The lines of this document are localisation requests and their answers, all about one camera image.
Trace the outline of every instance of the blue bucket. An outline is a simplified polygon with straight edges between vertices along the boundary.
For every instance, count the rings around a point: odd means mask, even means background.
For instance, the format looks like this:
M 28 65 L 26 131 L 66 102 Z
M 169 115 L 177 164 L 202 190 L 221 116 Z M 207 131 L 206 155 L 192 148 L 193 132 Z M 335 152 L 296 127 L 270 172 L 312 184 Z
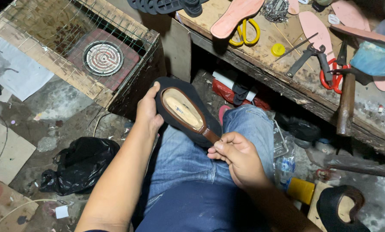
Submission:
M 385 45 L 362 42 L 350 64 L 371 76 L 385 76 Z

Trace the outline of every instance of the jeans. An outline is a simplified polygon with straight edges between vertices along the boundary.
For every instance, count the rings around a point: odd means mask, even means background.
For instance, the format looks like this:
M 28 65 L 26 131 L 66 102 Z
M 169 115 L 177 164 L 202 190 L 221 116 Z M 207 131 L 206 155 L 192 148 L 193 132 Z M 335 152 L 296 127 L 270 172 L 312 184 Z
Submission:
M 266 113 L 246 104 L 226 111 L 223 116 L 224 133 L 236 131 L 257 148 L 264 171 L 273 176 L 273 123 Z M 207 150 L 195 145 L 183 132 L 168 125 L 159 149 L 153 152 L 144 180 L 140 204 L 144 215 L 169 188 L 186 181 L 198 181 L 235 186 L 228 165 L 222 160 L 207 157 Z

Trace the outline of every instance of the floor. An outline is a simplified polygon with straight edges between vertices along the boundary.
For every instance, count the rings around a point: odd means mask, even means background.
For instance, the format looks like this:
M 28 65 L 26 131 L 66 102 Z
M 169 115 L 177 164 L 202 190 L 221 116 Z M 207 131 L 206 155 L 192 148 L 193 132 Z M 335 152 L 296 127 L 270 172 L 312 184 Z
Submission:
M 198 53 L 193 54 L 193 57 L 207 55 L 203 50 L 199 50 Z M 211 59 L 213 60 L 201 59 L 206 60 L 206 63 L 200 60 L 192 61 L 192 84 L 210 113 L 218 119 L 218 109 L 227 103 L 211 91 L 211 75 L 215 67 L 225 67 L 225 64 L 213 56 Z M 7 122 L 12 120 L 16 122 L 9 125 L 10 128 L 37 147 L 9 186 L 31 199 L 53 198 L 74 202 L 69 207 L 70 216 L 58 220 L 47 209 L 51 207 L 50 203 L 40 204 L 26 231 L 41 232 L 51 229 L 57 232 L 74 231 L 89 195 L 71 194 L 60 197 L 55 193 L 43 193 L 35 186 L 35 182 L 40 186 L 41 173 L 47 169 L 56 170 L 56 165 L 52 162 L 59 151 L 67 148 L 79 137 L 93 135 L 96 121 L 103 111 L 104 109 L 93 100 L 57 76 L 24 102 L 14 96 L 8 103 L 0 102 L 0 115 Z M 268 115 L 274 117 L 273 112 L 269 112 Z M 122 144 L 131 126 L 132 122 L 128 119 L 107 114 L 100 120 L 95 135 Z M 329 146 L 322 146 L 321 149 L 332 150 Z M 312 164 L 304 149 L 298 146 L 295 146 L 294 157 L 296 159 L 294 176 L 314 182 L 317 179 L 315 172 L 319 167 Z M 360 212 L 359 219 L 373 232 L 385 231 L 385 178 L 348 172 L 342 172 L 342 175 L 344 178 L 335 183 L 336 185 L 354 185 L 363 191 L 368 200 Z

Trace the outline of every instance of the scissors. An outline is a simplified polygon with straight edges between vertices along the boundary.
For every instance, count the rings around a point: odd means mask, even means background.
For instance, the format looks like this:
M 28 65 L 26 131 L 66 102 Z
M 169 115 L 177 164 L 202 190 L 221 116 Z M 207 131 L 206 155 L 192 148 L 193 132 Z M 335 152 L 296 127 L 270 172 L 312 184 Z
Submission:
M 343 39 L 341 44 L 339 55 L 337 59 L 331 59 L 328 62 L 329 65 L 333 64 L 333 70 L 337 69 L 337 66 L 340 65 L 341 69 L 350 69 L 350 64 L 347 64 L 347 39 Z M 343 78 L 343 74 L 333 73 L 332 81 L 326 81 L 324 76 L 324 71 L 320 71 L 320 82 L 324 86 L 324 88 L 328 90 L 334 90 L 334 92 L 341 94 L 341 90 L 339 90 L 339 84 L 341 79 Z
M 252 18 L 250 18 L 248 20 L 248 22 L 251 25 L 253 25 L 254 29 L 256 29 L 256 38 L 252 41 L 247 41 L 247 34 L 246 34 L 247 20 L 244 19 L 243 20 L 243 30 L 241 31 L 240 25 L 237 26 L 237 31 L 238 31 L 238 36 L 240 38 L 240 41 L 236 42 L 236 41 L 230 39 L 231 45 L 236 46 L 236 47 L 242 46 L 243 44 L 246 44 L 247 46 L 253 46 L 258 42 L 258 40 L 260 39 L 260 27 Z

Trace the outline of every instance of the yellow bottle cap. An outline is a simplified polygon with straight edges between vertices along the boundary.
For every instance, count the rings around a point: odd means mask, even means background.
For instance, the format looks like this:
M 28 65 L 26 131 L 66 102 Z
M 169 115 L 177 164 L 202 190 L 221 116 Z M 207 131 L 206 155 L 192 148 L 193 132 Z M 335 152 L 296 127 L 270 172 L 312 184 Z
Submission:
M 281 56 L 284 54 L 284 52 L 286 52 L 286 49 L 281 43 L 277 43 L 271 48 L 271 53 L 275 56 Z

